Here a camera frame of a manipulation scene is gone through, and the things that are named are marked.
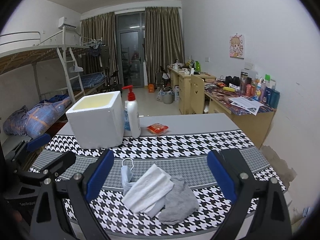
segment gray sock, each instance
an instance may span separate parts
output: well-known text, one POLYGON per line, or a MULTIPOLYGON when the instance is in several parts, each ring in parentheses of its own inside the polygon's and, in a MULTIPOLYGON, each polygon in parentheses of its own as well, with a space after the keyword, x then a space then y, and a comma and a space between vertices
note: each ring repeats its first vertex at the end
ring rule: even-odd
POLYGON ((165 225, 181 223, 199 208, 199 203, 182 176, 171 178, 172 190, 165 196, 165 209, 159 214, 159 221, 165 225))

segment white air conditioner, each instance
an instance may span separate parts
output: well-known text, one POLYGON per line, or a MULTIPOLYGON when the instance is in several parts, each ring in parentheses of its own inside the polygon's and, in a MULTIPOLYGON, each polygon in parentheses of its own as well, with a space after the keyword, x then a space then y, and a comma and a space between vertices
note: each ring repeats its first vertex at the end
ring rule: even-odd
POLYGON ((62 29, 63 26, 65 26, 65 27, 67 27, 67 28, 70 28, 70 29, 76 29, 76 28, 77 28, 77 26, 75 26, 75 25, 73 25, 73 24, 71 24, 71 23, 68 22, 67 17, 61 17, 61 18, 59 19, 58 28, 59 28, 59 29, 62 29))

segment metal screw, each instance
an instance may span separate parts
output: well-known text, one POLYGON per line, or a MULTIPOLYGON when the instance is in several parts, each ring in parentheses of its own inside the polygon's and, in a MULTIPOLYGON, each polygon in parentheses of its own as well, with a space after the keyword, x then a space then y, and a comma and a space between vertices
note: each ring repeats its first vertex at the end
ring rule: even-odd
POLYGON ((51 183, 51 179, 50 178, 47 178, 44 180, 44 184, 48 185, 51 183))
POLYGON ((270 179, 270 181, 271 181, 272 184, 277 184, 278 183, 278 180, 275 177, 272 177, 270 179))
POLYGON ((74 178, 75 180, 81 179, 81 177, 82 177, 82 174, 81 174, 81 173, 76 173, 75 175, 73 175, 73 178, 74 178))
POLYGON ((241 178, 241 179, 248 179, 248 178, 249 178, 249 175, 246 174, 245 172, 243 172, 243 173, 240 173, 240 178, 241 178))

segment cartoon girl picture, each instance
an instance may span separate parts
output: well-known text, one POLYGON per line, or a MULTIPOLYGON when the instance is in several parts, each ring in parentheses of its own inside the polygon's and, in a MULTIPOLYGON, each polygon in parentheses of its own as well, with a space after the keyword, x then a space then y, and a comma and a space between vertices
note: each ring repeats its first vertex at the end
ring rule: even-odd
POLYGON ((238 35, 230 36, 230 57, 244 58, 244 36, 238 35))

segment red snack package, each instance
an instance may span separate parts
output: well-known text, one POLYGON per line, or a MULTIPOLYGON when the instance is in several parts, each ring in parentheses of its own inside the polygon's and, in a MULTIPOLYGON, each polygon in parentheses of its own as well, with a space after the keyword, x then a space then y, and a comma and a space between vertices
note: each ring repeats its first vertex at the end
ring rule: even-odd
POLYGON ((160 123, 154 123, 153 125, 149 125, 147 127, 148 132, 155 134, 156 136, 162 135, 167 132, 169 129, 168 126, 162 125, 160 123))

